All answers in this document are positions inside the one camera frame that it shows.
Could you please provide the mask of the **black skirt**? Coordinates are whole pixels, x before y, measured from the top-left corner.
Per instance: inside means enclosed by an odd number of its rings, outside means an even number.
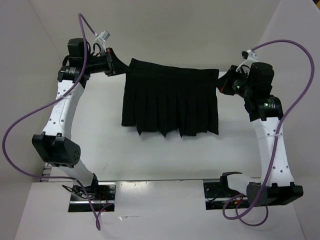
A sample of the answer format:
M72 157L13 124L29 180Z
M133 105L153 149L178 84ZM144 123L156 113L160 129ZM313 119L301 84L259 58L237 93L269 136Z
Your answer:
M138 134L219 134L218 69L165 66L132 59L125 75L123 127Z

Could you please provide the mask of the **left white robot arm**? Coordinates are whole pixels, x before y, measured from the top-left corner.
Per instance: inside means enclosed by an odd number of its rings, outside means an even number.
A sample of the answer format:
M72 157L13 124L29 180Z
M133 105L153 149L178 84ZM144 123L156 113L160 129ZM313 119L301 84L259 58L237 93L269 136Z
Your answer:
M82 38L68 41L68 55L58 71L57 102L41 134L32 137L32 145L41 159L63 171L88 200L99 196L98 179L81 161L81 148L72 141L72 124L79 100L91 74L105 73L108 77L128 72L129 68L115 55L105 40L96 39L92 47Z

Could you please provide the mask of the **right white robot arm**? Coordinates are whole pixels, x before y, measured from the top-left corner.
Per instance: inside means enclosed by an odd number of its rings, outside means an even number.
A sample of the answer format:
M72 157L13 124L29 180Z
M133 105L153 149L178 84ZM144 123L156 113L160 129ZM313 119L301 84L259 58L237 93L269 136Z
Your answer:
M247 71L231 66L219 78L218 89L224 95L238 95L254 128L261 163L261 177L254 179L241 172L225 172L219 191L225 197L236 193L247 197L255 207L284 206L304 194L295 184L283 138L284 113L281 100L271 94L274 70L270 64L254 62Z

